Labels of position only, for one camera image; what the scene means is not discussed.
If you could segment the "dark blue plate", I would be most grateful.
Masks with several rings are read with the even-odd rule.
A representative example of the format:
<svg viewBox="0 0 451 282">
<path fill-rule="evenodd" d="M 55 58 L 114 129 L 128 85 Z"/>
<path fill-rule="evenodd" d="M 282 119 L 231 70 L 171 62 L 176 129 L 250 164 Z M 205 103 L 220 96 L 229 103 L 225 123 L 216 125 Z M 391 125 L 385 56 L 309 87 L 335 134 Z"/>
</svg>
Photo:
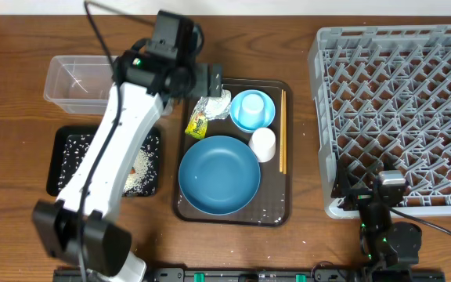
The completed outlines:
<svg viewBox="0 0 451 282">
<path fill-rule="evenodd" d="M 260 164 L 250 147 L 230 136 L 193 144 L 179 166 L 179 189 L 197 210 L 229 215 L 246 207 L 260 187 Z"/>
</svg>

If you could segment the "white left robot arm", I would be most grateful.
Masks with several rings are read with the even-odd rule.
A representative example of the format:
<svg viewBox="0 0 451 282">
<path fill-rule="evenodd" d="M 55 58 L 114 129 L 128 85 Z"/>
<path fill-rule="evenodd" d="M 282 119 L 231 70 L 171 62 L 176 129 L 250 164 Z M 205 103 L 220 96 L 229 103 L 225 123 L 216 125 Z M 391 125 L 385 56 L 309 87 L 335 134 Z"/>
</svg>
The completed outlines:
<svg viewBox="0 0 451 282">
<path fill-rule="evenodd" d="M 114 83 L 90 147 L 56 201 L 38 201 L 32 222 L 49 256 L 79 266 L 82 280 L 141 281 L 146 263 L 116 225 L 124 184 L 168 99 L 219 96 L 222 66 L 198 63 L 186 43 L 143 38 L 107 56 Z"/>
</svg>

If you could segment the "yellow snack wrapper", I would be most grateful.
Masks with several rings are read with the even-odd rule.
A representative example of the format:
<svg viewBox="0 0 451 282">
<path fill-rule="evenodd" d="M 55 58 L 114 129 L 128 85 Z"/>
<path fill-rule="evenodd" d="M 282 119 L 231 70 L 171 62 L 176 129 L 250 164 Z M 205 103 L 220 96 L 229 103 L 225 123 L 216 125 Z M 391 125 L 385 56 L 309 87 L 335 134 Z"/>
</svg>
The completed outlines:
<svg viewBox="0 0 451 282">
<path fill-rule="evenodd" d="M 185 134 L 195 139 L 203 139 L 207 132 L 208 119 L 201 112 L 193 113 L 186 127 Z"/>
</svg>

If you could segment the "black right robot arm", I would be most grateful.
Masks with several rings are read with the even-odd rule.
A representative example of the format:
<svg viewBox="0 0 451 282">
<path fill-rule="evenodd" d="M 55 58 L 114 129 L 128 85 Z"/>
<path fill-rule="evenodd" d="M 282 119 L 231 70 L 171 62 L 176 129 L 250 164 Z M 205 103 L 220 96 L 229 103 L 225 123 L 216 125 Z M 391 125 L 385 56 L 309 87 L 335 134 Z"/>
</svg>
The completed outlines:
<svg viewBox="0 0 451 282">
<path fill-rule="evenodd" d="M 359 212 L 360 247 L 369 258 L 347 281 L 412 281 L 412 265 L 419 262 L 422 231 L 416 224 L 393 222 L 391 208 L 402 199 L 407 181 L 399 170 L 385 168 L 370 188 L 354 188 L 343 161 L 337 162 L 332 194 Z"/>
</svg>

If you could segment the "pile of white rice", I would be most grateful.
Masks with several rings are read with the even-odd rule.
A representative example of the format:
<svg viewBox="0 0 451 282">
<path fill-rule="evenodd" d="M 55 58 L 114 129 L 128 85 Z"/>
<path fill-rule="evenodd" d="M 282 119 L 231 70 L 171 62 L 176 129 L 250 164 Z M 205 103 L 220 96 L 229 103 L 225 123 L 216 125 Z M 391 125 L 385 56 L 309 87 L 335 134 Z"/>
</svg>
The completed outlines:
<svg viewBox="0 0 451 282">
<path fill-rule="evenodd" d="M 140 147 L 132 168 L 135 174 L 128 174 L 124 185 L 124 197 L 148 197 L 156 193 L 159 171 L 159 145 L 161 134 L 153 130 Z M 67 137 L 55 188 L 61 191 L 78 170 L 86 155 L 93 135 L 70 135 Z"/>
</svg>

